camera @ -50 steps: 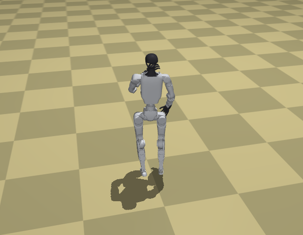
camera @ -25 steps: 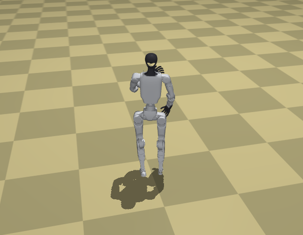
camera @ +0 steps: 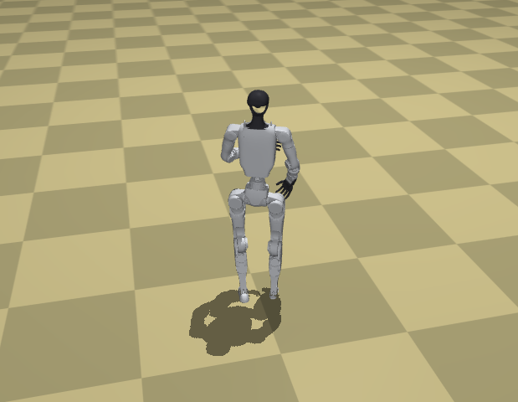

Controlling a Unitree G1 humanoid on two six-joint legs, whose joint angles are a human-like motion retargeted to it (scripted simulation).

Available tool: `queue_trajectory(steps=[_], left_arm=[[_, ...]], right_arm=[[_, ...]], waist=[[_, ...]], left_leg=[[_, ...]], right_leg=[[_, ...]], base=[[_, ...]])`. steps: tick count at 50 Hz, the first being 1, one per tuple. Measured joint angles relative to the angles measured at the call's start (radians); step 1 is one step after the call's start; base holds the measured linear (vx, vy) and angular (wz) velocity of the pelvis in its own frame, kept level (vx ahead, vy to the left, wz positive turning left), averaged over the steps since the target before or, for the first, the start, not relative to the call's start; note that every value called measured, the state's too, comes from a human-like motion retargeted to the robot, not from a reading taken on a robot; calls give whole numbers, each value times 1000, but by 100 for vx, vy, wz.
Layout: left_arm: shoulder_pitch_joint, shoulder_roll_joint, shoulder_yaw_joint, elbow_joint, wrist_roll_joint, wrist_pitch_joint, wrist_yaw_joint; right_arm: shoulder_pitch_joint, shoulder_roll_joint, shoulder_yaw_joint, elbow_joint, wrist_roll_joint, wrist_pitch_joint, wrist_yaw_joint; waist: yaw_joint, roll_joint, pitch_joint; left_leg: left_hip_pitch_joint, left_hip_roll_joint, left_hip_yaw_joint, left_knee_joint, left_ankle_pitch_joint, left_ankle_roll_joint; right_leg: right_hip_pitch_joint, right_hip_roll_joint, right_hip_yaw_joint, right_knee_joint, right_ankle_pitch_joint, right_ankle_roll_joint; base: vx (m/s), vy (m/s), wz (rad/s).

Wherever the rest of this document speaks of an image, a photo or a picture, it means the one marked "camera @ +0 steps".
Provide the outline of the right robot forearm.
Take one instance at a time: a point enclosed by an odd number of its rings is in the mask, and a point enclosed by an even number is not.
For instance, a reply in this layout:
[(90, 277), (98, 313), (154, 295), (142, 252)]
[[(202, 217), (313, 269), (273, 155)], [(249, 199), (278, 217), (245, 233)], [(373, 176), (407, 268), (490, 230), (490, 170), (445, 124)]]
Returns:
[[(297, 158), (297, 159), (298, 159), (298, 158)], [(299, 160), (298, 160), (298, 161), (299, 161)], [(299, 163), (300, 163), (300, 162), (299, 162)], [(297, 178), (298, 178), (298, 172), (300, 171), (300, 166), (298, 166), (298, 167), (297, 167), (296, 169), (294, 169), (294, 170), (288, 170), (288, 169), (287, 169), (287, 171), (288, 171), (288, 172), (286, 173), (286, 175), (287, 175), (286, 180), (287, 180), (287, 182), (288, 182), (289, 184), (292, 184), (292, 182), (293, 182), (295, 179), (297, 179)]]

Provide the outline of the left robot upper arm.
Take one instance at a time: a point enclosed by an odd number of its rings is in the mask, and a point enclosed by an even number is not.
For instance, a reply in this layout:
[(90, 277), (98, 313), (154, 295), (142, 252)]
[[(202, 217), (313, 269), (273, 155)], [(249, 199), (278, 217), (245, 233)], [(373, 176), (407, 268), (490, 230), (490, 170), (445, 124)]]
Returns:
[(230, 124), (224, 134), (221, 158), (225, 162), (232, 162), (235, 159), (235, 154), (232, 152), (234, 143), (238, 137), (239, 124)]

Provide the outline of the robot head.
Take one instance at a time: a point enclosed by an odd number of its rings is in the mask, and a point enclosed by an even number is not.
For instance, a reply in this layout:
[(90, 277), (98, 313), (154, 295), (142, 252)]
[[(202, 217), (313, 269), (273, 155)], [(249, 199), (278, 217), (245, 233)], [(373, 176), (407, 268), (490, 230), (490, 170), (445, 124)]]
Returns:
[[(266, 130), (264, 128), (267, 128), (269, 126), (264, 123), (264, 113), (267, 111), (269, 105), (268, 94), (263, 90), (253, 90), (249, 93), (247, 104), (249, 105), (249, 108), (253, 115), (252, 121), (246, 125), (246, 127), (249, 127), (247, 129)], [(252, 106), (256, 108), (260, 108), (261, 106), (266, 107), (263, 112), (257, 113), (254, 111)]]

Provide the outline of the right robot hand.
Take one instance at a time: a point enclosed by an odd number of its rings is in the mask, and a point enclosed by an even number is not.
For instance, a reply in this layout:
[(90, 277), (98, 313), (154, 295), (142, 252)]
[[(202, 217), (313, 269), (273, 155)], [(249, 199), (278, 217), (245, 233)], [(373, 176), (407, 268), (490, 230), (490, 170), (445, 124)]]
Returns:
[(276, 185), (279, 185), (280, 183), (282, 183), (282, 186), (275, 192), (278, 193), (282, 188), (284, 188), (280, 193), (282, 194), (286, 190), (283, 195), (285, 196), (288, 193), (285, 197), (285, 199), (287, 199), (290, 196), (290, 193), (293, 189), (293, 185), (295, 184), (295, 181), (296, 181), (296, 179), (292, 182), (292, 184), (289, 184), (286, 179), (277, 182)]

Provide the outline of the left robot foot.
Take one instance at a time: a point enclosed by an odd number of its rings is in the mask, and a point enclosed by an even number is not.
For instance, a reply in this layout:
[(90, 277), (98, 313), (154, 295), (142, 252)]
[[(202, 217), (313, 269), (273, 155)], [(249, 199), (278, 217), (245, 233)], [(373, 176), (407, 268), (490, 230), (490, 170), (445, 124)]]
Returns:
[[(247, 288), (247, 287), (246, 287)], [(243, 290), (243, 294), (240, 294), (240, 287), (238, 288), (238, 294), (239, 294), (239, 300), (242, 302), (242, 303), (246, 303), (249, 301), (249, 291), (248, 291), (248, 288), (247, 288), (247, 292), (248, 294), (244, 293), (245, 290)]]

